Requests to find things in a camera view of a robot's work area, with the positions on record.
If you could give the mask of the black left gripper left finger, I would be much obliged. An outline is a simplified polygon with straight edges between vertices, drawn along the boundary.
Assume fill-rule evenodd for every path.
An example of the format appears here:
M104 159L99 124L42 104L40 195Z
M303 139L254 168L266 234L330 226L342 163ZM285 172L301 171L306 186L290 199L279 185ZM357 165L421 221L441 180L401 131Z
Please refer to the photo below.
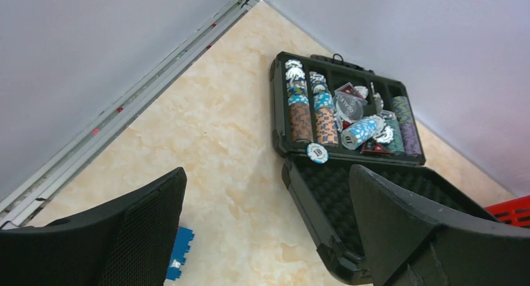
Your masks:
M2 285L162 285L187 177L178 167L43 227L1 231Z

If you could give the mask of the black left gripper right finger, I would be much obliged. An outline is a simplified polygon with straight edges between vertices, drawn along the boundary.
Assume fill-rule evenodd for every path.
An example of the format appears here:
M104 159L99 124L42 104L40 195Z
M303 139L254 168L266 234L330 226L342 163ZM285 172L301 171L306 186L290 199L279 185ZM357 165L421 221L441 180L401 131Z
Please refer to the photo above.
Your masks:
M361 165L351 199L374 285L528 285L529 230L476 217Z

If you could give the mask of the small blue red block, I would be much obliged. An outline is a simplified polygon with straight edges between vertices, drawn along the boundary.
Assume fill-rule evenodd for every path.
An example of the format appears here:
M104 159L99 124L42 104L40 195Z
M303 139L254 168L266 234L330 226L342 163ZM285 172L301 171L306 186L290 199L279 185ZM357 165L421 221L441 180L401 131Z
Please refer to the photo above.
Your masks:
M182 267L186 263L186 254L191 248L190 243L193 241L194 236L195 234L191 229L178 228L166 272L167 280L177 280L181 277Z

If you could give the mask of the red plastic basket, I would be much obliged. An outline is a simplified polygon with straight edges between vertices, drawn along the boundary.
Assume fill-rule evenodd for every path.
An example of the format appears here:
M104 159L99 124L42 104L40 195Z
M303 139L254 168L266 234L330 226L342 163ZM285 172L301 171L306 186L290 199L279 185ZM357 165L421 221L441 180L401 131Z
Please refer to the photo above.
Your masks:
M505 224L516 227L529 228L529 200L530 196L490 205L485 209Z

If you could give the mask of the clear dealer button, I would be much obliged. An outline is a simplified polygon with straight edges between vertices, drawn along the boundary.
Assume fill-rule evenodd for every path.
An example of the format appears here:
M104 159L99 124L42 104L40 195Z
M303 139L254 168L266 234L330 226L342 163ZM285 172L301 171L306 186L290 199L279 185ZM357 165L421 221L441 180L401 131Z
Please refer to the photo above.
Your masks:
M334 96L334 105L339 117L350 124L360 120L364 115L364 106L354 95L337 93Z

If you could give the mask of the black poker chip case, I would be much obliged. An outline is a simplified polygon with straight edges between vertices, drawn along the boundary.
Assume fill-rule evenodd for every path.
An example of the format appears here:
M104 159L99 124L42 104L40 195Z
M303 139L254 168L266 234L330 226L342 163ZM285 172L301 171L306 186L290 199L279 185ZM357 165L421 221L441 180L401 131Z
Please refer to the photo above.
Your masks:
M492 215L435 171L426 158L405 85L333 57L280 52L271 63L272 144L287 162L282 180L331 275L347 285L372 281L349 190L349 170L365 165L417 194L484 219ZM350 124L334 105L354 95L363 117ZM329 160L306 155L323 145Z

